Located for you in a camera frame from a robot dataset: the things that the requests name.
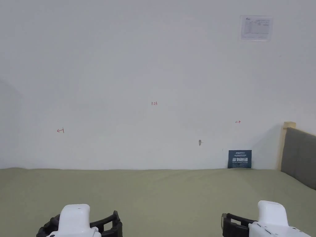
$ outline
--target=green mat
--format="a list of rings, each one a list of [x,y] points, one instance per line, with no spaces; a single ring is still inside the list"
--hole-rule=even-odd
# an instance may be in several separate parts
[[[0,170],[1,236],[35,236],[67,204],[90,221],[117,210],[125,237],[220,237],[221,214],[257,219],[257,203],[283,204],[289,224],[316,236],[316,191],[275,170]]]

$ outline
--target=dark blue sign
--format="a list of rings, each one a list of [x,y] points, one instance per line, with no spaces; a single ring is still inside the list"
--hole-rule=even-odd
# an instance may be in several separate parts
[[[251,168],[251,150],[228,151],[228,169]]]

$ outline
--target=white plastic casing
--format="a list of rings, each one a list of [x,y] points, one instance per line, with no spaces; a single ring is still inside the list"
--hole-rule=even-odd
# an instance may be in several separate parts
[[[286,210],[279,203],[259,201],[258,222],[249,224],[249,237],[311,237],[289,226]]]
[[[65,206],[60,213],[58,231],[53,231],[49,236],[101,237],[97,227],[90,228],[89,215],[90,206],[87,204]]]

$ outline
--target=red arrow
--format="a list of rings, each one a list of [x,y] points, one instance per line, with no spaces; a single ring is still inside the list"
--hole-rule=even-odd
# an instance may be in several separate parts
[[[63,129],[61,129],[61,130],[57,129],[57,132],[60,132],[60,131],[63,131],[63,133],[64,133],[64,128],[63,128]]]

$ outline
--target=wooden bed frame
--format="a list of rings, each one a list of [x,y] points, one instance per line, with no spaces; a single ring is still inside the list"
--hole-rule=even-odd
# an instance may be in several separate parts
[[[277,170],[316,190],[316,135],[297,129],[295,122],[284,122]]]

